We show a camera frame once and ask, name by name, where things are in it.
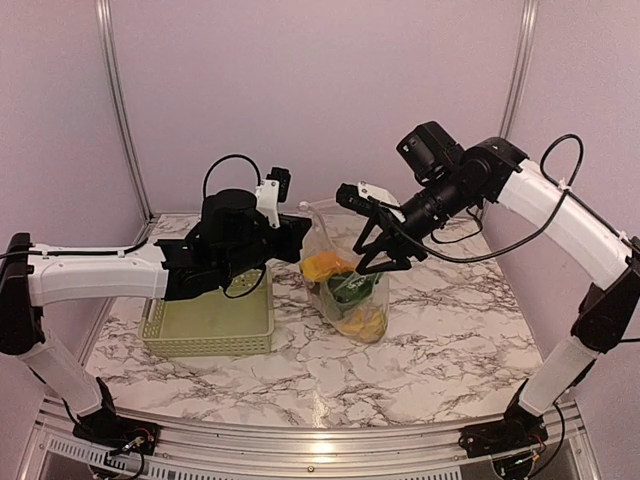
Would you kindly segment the green white bok choy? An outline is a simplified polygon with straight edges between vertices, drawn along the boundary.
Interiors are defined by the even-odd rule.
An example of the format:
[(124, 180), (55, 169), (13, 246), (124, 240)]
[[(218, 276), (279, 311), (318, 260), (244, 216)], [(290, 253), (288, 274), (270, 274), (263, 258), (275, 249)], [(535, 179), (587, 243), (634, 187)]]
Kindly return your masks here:
[(376, 274), (342, 273), (331, 276), (327, 281), (327, 288), (338, 304), (356, 305), (373, 293), (378, 281), (379, 276)]

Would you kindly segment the orange yellow mango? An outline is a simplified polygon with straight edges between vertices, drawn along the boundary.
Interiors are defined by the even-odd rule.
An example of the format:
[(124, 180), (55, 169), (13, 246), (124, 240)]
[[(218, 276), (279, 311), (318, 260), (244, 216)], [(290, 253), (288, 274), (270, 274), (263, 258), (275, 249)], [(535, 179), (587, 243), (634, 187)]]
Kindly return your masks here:
[(323, 252), (305, 258), (300, 264), (300, 269), (307, 280), (320, 283), (333, 275), (352, 272), (355, 267), (336, 253)]

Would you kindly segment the clear zip top bag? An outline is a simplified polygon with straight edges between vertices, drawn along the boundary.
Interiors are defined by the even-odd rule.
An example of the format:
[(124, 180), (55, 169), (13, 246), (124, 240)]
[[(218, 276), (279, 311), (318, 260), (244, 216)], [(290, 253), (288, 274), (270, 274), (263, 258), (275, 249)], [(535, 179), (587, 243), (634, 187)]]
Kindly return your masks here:
[(387, 276), (358, 274), (359, 258), (330, 236), (328, 217), (306, 201), (298, 210), (312, 222), (299, 263), (309, 301), (340, 335), (361, 344), (379, 342), (388, 326)]

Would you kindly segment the beige perforated plastic basket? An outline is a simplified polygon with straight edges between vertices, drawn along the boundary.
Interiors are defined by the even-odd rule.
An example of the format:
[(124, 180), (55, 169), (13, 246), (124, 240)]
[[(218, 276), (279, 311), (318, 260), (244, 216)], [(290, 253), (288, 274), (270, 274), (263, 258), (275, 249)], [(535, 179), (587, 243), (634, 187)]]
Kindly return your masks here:
[(159, 357), (251, 356), (272, 350), (275, 330), (269, 270), (236, 277), (191, 300), (150, 303), (139, 337)]

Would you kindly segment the yellow lemon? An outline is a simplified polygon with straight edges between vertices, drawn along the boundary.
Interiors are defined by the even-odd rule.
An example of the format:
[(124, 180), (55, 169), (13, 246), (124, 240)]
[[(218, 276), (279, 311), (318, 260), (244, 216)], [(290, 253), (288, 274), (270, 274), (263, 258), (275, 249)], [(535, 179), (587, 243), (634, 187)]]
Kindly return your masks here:
[(349, 337), (358, 337), (366, 326), (366, 312), (356, 309), (345, 317), (340, 326), (340, 332)]

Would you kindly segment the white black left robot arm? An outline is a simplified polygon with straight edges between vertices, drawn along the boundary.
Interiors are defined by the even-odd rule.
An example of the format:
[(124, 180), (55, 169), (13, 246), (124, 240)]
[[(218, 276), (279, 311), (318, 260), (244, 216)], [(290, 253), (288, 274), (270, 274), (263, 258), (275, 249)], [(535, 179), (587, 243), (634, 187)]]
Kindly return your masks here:
[(76, 437), (125, 451), (152, 447), (157, 425), (118, 415), (106, 384), (89, 375), (42, 325), (44, 308), (71, 300), (192, 300), (271, 259), (299, 262), (308, 218), (281, 214), (291, 175), (273, 168), (253, 191), (204, 194), (199, 222), (181, 240), (128, 247), (35, 245), (15, 234), (1, 255), (1, 352), (22, 361), (63, 401)]

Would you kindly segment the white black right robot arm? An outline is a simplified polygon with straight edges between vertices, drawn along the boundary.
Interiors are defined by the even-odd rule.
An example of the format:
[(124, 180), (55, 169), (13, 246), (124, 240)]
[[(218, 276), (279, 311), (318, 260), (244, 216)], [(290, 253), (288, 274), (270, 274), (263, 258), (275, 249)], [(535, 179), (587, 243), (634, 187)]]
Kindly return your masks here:
[(462, 428), (471, 458), (530, 447), (548, 437), (544, 414), (576, 387), (597, 359), (623, 340), (639, 301), (639, 241), (617, 231), (541, 163), (501, 137), (463, 147), (435, 121), (397, 145), (419, 191), (399, 203), (367, 183), (342, 185), (337, 202), (366, 218), (354, 251), (362, 275), (406, 271), (434, 255), (425, 239), (471, 206), (503, 206), (534, 226), (590, 277), (569, 336), (512, 397), (501, 419)]

